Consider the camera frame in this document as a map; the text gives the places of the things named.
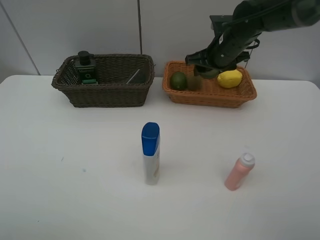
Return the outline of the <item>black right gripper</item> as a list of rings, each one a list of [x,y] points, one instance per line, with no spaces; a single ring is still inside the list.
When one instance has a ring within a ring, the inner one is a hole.
[[[195,76],[204,76],[208,69],[220,72],[234,70],[238,63],[250,59],[246,48],[246,41],[242,38],[222,34],[219,38],[214,38],[207,48],[187,55],[185,63],[194,65]]]

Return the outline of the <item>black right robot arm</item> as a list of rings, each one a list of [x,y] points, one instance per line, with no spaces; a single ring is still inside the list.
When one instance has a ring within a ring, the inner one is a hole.
[[[263,32],[309,27],[320,20],[318,0],[244,0],[232,15],[211,15],[214,39],[203,50],[185,57],[196,75],[215,78],[250,59]]]

